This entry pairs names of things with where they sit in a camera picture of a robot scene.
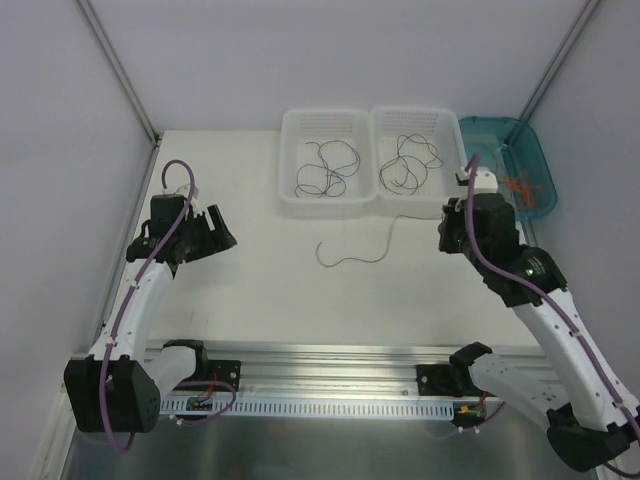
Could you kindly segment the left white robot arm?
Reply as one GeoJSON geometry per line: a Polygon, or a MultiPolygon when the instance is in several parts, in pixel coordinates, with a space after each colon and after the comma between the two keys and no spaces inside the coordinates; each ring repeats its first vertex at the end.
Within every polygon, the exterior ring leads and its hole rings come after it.
{"type": "Polygon", "coordinates": [[[83,433],[148,433],[161,401],[181,383],[203,387],[209,359],[200,340],[170,340],[144,361],[151,326],[179,266],[236,246],[217,205],[195,211],[182,194],[152,197],[150,217],[126,250],[124,289],[83,359],[71,359],[64,384],[83,433]]]}

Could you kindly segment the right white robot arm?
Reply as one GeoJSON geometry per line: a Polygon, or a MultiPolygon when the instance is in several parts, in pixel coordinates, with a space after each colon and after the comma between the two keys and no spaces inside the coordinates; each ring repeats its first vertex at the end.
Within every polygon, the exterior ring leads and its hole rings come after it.
{"type": "Polygon", "coordinates": [[[639,401],[596,346],[552,257],[520,242],[512,206],[498,193],[451,198],[438,232],[440,251],[465,256],[532,333],[561,383],[548,387],[475,342],[451,355],[450,386],[499,397],[541,428],[575,471],[604,467],[638,478],[614,462],[639,441],[639,401]]]}

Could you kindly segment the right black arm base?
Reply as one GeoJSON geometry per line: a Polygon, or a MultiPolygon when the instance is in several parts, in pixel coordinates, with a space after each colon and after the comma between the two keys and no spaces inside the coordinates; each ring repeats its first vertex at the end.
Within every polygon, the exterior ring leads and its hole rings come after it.
{"type": "Polygon", "coordinates": [[[415,367],[420,396],[479,397],[481,391],[470,376],[450,364],[419,364],[415,367]]]}

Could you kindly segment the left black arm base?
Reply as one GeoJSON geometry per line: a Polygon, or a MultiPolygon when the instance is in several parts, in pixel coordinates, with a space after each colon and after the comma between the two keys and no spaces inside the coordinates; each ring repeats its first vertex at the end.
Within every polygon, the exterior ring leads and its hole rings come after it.
{"type": "Polygon", "coordinates": [[[195,375],[196,380],[213,380],[232,386],[235,390],[240,387],[242,362],[239,360],[209,360],[200,373],[195,375]]]}

